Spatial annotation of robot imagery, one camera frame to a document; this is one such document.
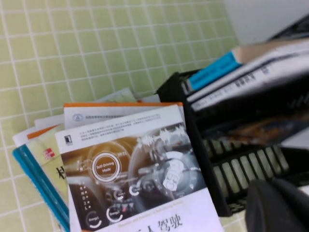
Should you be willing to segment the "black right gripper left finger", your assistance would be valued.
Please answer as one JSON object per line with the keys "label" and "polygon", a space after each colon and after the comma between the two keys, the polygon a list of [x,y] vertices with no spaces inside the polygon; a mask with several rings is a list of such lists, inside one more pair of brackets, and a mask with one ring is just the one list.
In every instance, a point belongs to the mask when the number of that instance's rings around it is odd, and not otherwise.
{"label": "black right gripper left finger", "polygon": [[245,212],[249,232],[305,232],[271,181],[250,183]]}

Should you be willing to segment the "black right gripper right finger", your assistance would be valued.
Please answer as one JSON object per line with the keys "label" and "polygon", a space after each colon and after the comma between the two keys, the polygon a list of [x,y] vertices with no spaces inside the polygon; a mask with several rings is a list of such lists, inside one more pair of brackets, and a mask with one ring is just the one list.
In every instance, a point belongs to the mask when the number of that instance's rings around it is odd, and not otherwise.
{"label": "black right gripper right finger", "polygon": [[298,221],[309,231],[309,196],[286,180],[274,178],[272,186],[279,191]]}

